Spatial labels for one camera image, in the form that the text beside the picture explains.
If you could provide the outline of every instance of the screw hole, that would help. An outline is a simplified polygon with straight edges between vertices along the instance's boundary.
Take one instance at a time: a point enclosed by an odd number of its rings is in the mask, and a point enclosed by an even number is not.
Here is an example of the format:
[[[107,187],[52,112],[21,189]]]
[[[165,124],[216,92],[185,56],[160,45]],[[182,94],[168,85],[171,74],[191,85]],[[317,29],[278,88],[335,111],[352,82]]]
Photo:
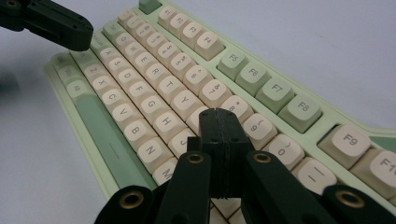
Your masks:
[[[268,163],[271,161],[271,157],[265,154],[254,154],[254,160],[261,163]]]
[[[133,190],[120,198],[120,206],[124,209],[133,209],[142,204],[144,196],[140,191]]]
[[[17,5],[17,3],[14,1],[7,1],[7,6],[9,6],[9,7],[15,7],[16,5]]]
[[[191,154],[187,157],[187,160],[191,163],[200,163],[204,161],[204,157],[199,154]]]
[[[353,208],[363,208],[364,200],[357,194],[347,191],[339,190],[335,192],[335,197],[346,206]]]

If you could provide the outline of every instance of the spacebar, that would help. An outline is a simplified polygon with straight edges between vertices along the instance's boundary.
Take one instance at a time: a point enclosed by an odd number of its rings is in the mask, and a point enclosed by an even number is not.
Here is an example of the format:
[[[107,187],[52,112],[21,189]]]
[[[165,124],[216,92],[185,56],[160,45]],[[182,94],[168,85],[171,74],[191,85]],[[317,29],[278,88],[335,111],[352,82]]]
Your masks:
[[[137,185],[155,189],[151,175],[99,98],[85,95],[75,105],[119,188]]]

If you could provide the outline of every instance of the black plastic part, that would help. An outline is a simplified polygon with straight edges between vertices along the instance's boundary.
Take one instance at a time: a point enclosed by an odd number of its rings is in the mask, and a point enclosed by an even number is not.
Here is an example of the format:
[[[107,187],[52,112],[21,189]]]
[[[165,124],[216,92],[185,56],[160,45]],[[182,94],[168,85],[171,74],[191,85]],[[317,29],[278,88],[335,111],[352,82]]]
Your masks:
[[[240,198],[244,183],[245,156],[254,147],[233,112],[212,108],[199,115],[200,135],[188,150],[199,148],[212,158],[212,198]]]
[[[93,27],[90,22],[50,0],[3,1],[0,18],[0,25],[9,30],[27,28],[71,50],[83,51],[91,44]]]
[[[388,210],[365,193],[349,186],[327,187],[319,201],[339,223],[396,223],[396,217]]]
[[[203,152],[181,155],[163,196],[156,224],[209,222],[210,164],[210,157]]]
[[[247,224],[337,223],[280,160],[271,153],[249,152],[245,174],[247,175],[247,185],[250,186],[242,198],[245,203],[242,212]]]
[[[97,217],[95,224],[146,224],[154,204],[151,190],[130,186],[117,191]]]

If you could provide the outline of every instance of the split keyboard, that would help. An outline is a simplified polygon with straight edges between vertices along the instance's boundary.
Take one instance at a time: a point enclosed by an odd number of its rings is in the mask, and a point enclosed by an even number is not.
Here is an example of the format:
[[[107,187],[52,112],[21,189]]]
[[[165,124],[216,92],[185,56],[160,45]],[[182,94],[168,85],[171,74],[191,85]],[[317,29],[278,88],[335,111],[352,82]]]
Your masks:
[[[199,134],[199,113],[221,107],[306,188],[344,183],[396,215],[396,132],[363,127],[186,11],[155,2],[125,9],[89,50],[46,66],[107,197],[170,179],[187,137]],[[211,223],[244,223],[239,200],[212,202]]]

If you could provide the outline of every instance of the white background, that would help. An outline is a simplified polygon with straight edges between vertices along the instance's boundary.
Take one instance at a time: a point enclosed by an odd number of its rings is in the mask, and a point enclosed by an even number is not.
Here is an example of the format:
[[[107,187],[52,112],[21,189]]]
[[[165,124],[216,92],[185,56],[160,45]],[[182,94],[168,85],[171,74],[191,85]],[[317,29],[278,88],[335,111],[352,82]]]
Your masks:
[[[95,29],[136,0],[58,0]],[[393,0],[175,0],[352,118],[396,129]],[[0,28],[0,223],[93,223],[106,199],[46,77],[63,51]]]

